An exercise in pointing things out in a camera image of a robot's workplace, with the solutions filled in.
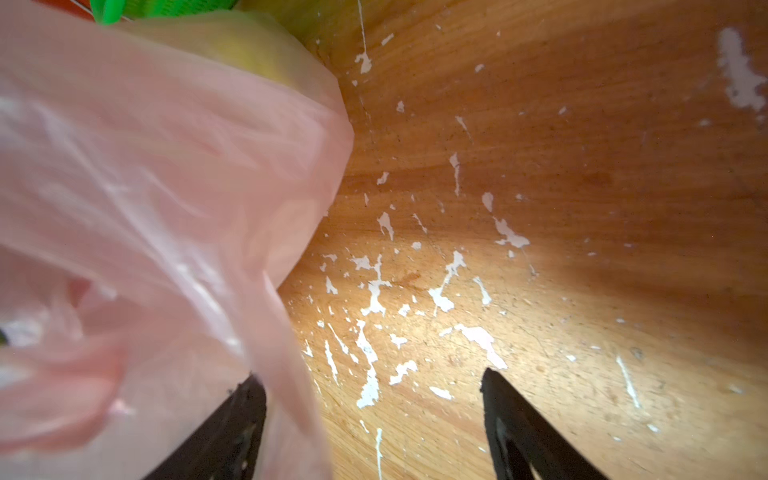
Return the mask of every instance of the wooden surface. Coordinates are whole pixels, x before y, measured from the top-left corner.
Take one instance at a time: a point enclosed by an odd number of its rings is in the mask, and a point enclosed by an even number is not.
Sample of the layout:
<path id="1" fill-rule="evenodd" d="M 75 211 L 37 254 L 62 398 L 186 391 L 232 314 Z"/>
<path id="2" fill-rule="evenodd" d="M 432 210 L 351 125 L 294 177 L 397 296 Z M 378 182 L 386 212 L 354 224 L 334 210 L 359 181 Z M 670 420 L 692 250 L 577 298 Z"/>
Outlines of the wooden surface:
<path id="1" fill-rule="evenodd" d="M 733 27 L 768 74 L 765 2 L 362 2 L 367 74 L 357 2 L 247 6 L 338 76 L 356 132 L 339 196 L 280 290 L 313 352 L 337 478 L 379 477 L 377 428 L 381 478 L 494 478 L 478 391 L 490 363 L 461 333 L 439 336 L 458 323 L 495 338 L 505 377 L 612 478 L 768 477 L 765 109 L 734 107 L 717 63 Z M 497 244 L 494 217 L 531 244 Z M 455 308 L 433 314 L 454 251 Z M 364 316 L 359 284 L 376 274 L 350 259 L 380 254 L 386 313 Z M 358 319 L 380 385 L 363 409 Z M 418 371 L 390 386 L 408 360 Z"/>

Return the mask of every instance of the wood grain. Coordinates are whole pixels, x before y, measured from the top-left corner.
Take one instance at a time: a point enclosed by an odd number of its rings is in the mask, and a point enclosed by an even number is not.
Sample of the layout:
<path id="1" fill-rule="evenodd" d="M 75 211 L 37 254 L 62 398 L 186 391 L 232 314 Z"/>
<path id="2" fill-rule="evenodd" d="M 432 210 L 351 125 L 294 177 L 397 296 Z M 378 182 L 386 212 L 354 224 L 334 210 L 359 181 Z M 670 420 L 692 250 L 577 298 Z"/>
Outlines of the wood grain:
<path id="1" fill-rule="evenodd" d="M 613 478 L 768 477 L 765 111 L 733 107 L 717 64 L 733 27 L 768 74 L 765 2 L 362 2 L 367 74 L 357 2 L 244 4 L 336 73 L 356 132 L 339 196 L 280 289 L 313 351 L 337 478 L 379 477 L 377 428 L 382 478 L 494 478 L 478 391 L 489 362 L 461 333 L 438 335 L 457 323 L 493 335 L 505 377 Z M 494 217 L 531 245 L 495 243 Z M 445 288 L 455 308 L 433 315 L 428 290 L 454 250 L 467 266 Z M 380 253 L 386 313 L 363 316 L 358 285 L 376 275 L 350 258 Z M 358 319 L 379 357 L 380 398 L 364 409 Z M 418 372 L 388 385 L 410 359 Z"/>

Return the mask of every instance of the wooden floor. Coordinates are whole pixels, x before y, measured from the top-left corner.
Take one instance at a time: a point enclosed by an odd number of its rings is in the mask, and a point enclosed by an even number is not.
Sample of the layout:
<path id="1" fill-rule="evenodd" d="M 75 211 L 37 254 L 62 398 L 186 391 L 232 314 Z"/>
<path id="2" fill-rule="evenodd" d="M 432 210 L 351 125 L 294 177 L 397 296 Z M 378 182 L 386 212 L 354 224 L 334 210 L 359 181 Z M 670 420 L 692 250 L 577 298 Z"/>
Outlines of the wooden floor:
<path id="1" fill-rule="evenodd" d="M 612 478 L 768 478 L 768 4 L 245 4 L 338 76 L 356 132 L 280 289 L 337 478 L 494 478 L 493 364 L 457 324 Z"/>

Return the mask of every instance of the green plastic object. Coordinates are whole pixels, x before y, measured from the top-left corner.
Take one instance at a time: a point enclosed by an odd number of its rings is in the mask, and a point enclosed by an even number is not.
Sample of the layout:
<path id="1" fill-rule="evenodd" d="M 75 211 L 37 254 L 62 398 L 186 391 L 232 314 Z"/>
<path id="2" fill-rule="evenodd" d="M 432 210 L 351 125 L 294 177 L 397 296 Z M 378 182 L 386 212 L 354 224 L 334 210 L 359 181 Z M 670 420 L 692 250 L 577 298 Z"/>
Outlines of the green plastic object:
<path id="1" fill-rule="evenodd" d="M 237 0 L 91 0 L 96 22 L 110 25 L 121 17 L 181 17 L 228 10 Z"/>

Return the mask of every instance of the pink plastic bag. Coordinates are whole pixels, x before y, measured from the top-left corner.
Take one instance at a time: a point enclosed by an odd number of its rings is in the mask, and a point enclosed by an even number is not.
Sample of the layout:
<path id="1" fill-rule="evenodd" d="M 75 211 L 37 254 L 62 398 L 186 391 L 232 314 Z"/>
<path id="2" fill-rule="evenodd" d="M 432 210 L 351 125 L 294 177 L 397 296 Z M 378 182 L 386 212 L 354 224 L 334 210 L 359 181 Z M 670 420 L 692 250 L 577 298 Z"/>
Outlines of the pink plastic bag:
<path id="1" fill-rule="evenodd" d="M 0 472 L 142 478 L 251 370 L 256 478 L 330 478 L 275 289 L 352 150 L 336 79 L 252 15 L 127 29 L 0 15 Z"/>

